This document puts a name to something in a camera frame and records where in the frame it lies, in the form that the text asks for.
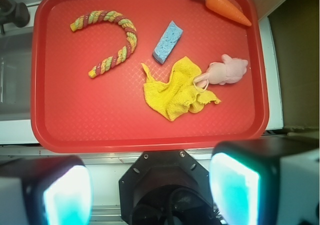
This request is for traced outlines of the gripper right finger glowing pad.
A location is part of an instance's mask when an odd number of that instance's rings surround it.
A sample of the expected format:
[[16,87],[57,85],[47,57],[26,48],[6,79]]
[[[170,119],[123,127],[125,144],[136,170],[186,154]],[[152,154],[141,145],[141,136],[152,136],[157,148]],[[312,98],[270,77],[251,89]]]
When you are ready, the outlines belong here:
[[317,225],[320,141],[266,136],[220,142],[209,163],[209,187],[229,225]]

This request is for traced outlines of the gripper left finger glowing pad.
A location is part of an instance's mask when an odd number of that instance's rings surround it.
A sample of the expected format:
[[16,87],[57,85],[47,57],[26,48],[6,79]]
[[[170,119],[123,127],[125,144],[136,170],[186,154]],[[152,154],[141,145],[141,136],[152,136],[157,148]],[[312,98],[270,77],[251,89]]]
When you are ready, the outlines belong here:
[[76,155],[0,163],[2,225],[87,225],[92,206],[91,174]]

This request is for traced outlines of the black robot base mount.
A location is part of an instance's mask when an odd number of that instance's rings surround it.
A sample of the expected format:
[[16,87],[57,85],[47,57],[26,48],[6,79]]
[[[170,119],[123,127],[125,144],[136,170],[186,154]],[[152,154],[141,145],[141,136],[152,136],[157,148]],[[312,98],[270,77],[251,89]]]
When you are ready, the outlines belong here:
[[129,225],[223,225],[209,172],[184,150],[146,151],[119,179],[120,217]]

